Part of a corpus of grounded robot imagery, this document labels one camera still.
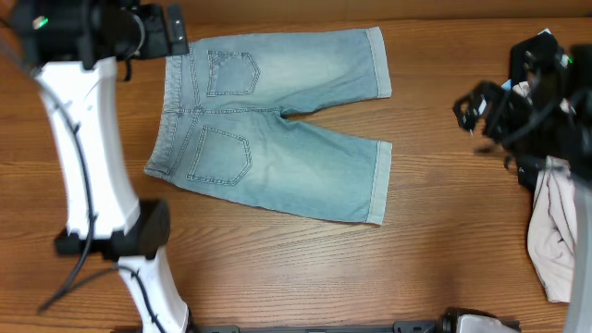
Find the light blue denim shorts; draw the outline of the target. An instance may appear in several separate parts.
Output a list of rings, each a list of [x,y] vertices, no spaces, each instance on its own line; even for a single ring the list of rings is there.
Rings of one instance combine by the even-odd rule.
[[[149,176],[308,218],[379,225],[392,146],[302,121],[388,98],[379,28],[202,39],[166,60]]]

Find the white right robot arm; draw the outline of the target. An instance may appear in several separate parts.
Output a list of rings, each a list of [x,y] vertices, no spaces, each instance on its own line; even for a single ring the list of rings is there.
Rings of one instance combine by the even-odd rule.
[[[534,182],[526,249],[550,302],[568,304],[567,332],[591,329],[591,47],[543,33],[511,49],[510,77],[479,82],[452,108],[461,129],[482,122],[521,180]]]

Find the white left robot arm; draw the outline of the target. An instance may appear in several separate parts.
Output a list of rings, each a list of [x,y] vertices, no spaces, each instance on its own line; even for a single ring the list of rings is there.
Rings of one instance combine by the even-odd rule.
[[[39,91],[65,181],[68,220],[55,250],[80,264],[102,255],[126,284],[141,331],[194,331],[167,261],[169,207],[134,192],[117,123],[118,68],[188,52],[180,7],[25,0],[12,6],[8,26],[22,49],[14,63]]]

